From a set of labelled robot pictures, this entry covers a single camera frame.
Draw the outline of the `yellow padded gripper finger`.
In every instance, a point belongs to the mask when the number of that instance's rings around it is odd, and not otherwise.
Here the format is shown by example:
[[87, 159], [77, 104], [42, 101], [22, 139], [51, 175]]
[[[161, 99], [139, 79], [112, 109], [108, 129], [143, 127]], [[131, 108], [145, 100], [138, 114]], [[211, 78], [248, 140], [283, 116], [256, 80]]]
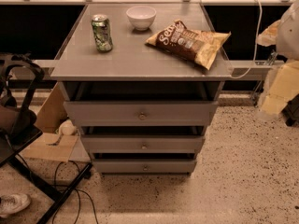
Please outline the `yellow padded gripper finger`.
[[257, 108], [259, 119], [274, 119], [299, 94], [299, 61], [274, 66], [267, 74]]

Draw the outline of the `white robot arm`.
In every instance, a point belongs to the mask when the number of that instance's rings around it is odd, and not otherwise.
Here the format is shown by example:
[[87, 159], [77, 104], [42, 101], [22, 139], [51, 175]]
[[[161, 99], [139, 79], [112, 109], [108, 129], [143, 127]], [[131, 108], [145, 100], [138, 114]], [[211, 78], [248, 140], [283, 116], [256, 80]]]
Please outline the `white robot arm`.
[[287, 59], [267, 74], [258, 102], [258, 117], [273, 119], [299, 94], [299, 0], [282, 17], [258, 35], [257, 43], [276, 46], [276, 53]]

